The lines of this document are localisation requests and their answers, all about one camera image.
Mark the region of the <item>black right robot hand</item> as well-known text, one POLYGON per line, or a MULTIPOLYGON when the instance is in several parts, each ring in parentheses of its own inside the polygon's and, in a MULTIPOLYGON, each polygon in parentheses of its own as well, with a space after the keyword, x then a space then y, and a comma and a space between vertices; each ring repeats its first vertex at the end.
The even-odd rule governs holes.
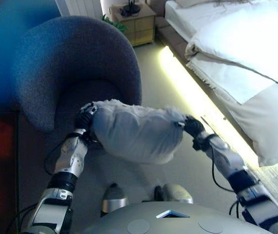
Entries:
POLYGON ((178 127, 181 127, 187 134, 193 138, 197 138, 204 132, 203 124, 192 116, 186 116, 183 121, 176 122, 178 127))

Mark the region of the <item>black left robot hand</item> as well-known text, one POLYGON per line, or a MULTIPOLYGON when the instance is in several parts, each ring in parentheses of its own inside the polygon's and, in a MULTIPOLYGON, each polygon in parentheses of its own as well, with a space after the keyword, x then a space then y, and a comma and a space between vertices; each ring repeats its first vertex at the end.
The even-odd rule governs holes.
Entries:
POLYGON ((80 111, 77 113, 75 117, 75 128, 85 130, 90 129, 97 110, 98 107, 94 102, 87 103, 85 106, 81 107, 80 111))

